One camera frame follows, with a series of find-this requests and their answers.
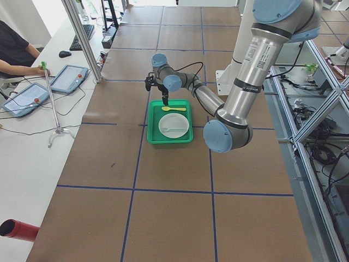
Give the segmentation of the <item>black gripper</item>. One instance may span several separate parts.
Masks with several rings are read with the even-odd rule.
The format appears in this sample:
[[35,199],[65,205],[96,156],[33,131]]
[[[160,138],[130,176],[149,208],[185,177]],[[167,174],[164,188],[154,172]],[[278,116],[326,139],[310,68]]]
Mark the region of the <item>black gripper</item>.
[[161,92],[163,104],[165,106],[168,106],[169,105],[169,91],[168,91],[168,89],[164,85],[159,85],[158,89]]

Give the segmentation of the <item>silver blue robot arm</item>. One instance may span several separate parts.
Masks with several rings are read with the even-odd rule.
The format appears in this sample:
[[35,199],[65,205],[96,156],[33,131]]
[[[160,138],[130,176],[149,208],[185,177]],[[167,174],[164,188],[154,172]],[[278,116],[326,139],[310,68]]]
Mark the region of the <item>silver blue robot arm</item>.
[[221,100],[195,74],[175,71],[162,53],[152,57],[153,71],[145,79],[146,90],[156,86],[167,103],[168,93],[184,88],[214,119],[203,131],[206,145],[225,153],[247,145],[253,136],[247,120],[268,72],[285,43],[316,38],[320,32],[322,1],[247,1],[239,31],[248,37],[243,45],[237,75],[226,101]]

